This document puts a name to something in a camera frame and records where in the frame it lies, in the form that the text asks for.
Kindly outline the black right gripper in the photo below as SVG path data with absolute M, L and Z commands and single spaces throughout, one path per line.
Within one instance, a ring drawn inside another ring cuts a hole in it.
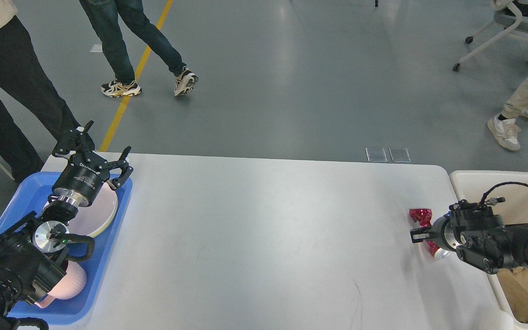
M 412 243 L 434 242 L 446 251 L 455 252 L 457 249 L 457 239 L 448 215 L 439 217 L 432 226 L 413 228 L 410 236 Z

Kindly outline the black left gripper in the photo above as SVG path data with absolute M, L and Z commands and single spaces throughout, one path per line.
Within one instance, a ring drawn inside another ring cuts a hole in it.
M 52 156 L 67 160 L 67 167 L 52 186 L 52 196 L 74 207 L 92 205 L 104 182 L 113 191 L 120 189 L 133 172 L 127 158 L 131 146 L 115 161 L 93 156 L 95 146 L 88 133 L 92 125 L 94 121 L 88 121 L 85 126 L 66 130 L 52 151 Z M 120 170 L 119 176 L 111 178 L 110 172 L 116 169 Z

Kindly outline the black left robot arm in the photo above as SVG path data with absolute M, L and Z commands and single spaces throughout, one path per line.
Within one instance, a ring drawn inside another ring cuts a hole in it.
M 69 272 L 94 255 L 94 238 L 73 233 L 70 221 L 79 208 L 94 203 L 105 184 L 111 190 L 120 189 L 133 172 L 130 146 L 119 159 L 108 161 L 88 144 L 93 123 L 65 131 L 53 149 L 52 155 L 67 159 L 67 166 L 53 184 L 48 204 L 0 233 L 0 330 L 50 327 L 42 318 L 9 317 L 9 311 L 19 301 L 45 305 Z

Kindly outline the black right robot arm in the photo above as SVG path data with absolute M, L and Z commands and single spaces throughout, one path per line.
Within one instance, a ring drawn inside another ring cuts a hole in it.
M 495 275 L 501 268 L 528 269 L 528 223 L 505 224 L 493 206 L 504 197 L 490 197 L 492 189 L 477 203 L 459 200 L 432 226 L 415 228 L 413 243 L 433 242 L 479 270 Z

